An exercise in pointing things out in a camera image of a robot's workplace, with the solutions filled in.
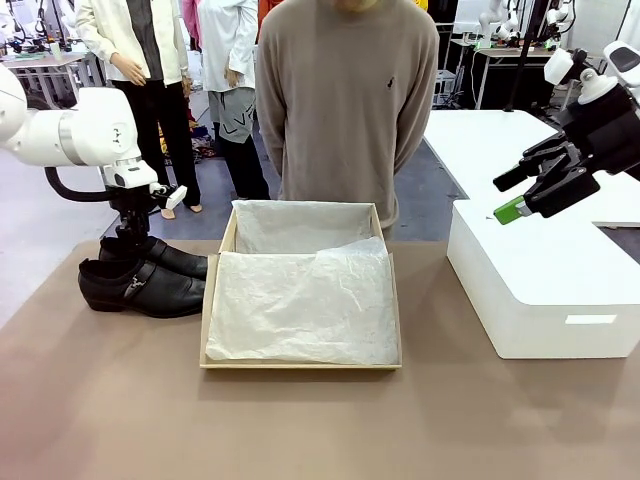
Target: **open box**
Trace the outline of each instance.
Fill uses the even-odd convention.
[[[341,204],[316,204],[321,205],[322,208],[327,208],[329,211],[326,212],[327,215],[331,215],[330,210],[332,208],[339,208],[338,205]],[[378,219],[378,214],[373,204],[366,205],[367,218],[366,222],[368,224],[368,236],[369,237],[378,237],[384,240],[382,235],[382,228],[380,227],[380,221]],[[219,254],[223,252],[237,252],[238,245],[241,245],[241,248],[244,248],[243,241],[239,238],[240,235],[238,233],[238,212],[236,206],[231,213],[231,217],[227,224],[227,228],[222,239],[222,243],[220,246],[220,250],[218,255],[210,255],[209,256],[209,270],[207,274],[207,285],[205,290],[204,297],[204,305],[203,305],[203,315],[202,315],[202,330],[201,330],[201,341],[200,341],[200,367],[206,369],[214,369],[214,368],[226,368],[226,369],[253,369],[253,368],[271,368],[271,369],[382,369],[382,370],[396,370],[401,368],[402,366],[402,348],[401,348],[401,340],[400,340],[400,324],[399,324],[399,311],[398,311],[398,300],[397,300],[397,292],[396,292],[396,284],[395,284],[395,272],[393,269],[393,258],[389,255],[389,263],[391,267],[391,280],[392,280],[392,293],[393,293],[393,316],[395,320],[395,333],[397,338],[397,352],[398,352],[398,361],[395,364],[376,364],[376,365],[365,365],[365,364],[337,364],[337,363],[319,363],[319,362],[285,362],[282,360],[213,360],[206,354],[207,342],[209,339],[209,331],[211,327],[211,322],[215,321],[213,318],[213,302],[214,302],[214,294],[216,292],[216,284],[218,281],[218,264],[219,264]],[[332,248],[341,245],[327,245],[326,248]]]

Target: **brown table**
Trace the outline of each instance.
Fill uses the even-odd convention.
[[[205,372],[198,316],[89,310],[78,247],[0,331],[0,479],[638,478],[640,355],[503,361],[444,245],[390,249],[402,370]]]

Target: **black shoe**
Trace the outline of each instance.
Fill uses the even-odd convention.
[[[144,260],[85,260],[80,291],[93,310],[135,310],[150,317],[175,318],[202,311],[205,282]]]
[[[149,237],[139,246],[132,247],[117,237],[105,237],[100,240],[98,258],[105,262],[114,260],[149,260],[157,265],[185,277],[207,279],[207,257],[191,255],[177,248],[170,247],[162,240]]]

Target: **beige sweatshirt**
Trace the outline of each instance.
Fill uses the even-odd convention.
[[[332,0],[285,0],[262,24],[260,130],[281,198],[374,202],[398,217],[393,176],[420,145],[431,111],[438,33],[413,0],[362,13]]]

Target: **mannequin foot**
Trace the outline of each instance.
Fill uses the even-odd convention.
[[[165,220],[176,219],[176,214],[173,212],[173,210],[169,210],[168,208],[163,208],[162,210],[160,210],[160,215],[162,215],[162,218],[164,218]]]

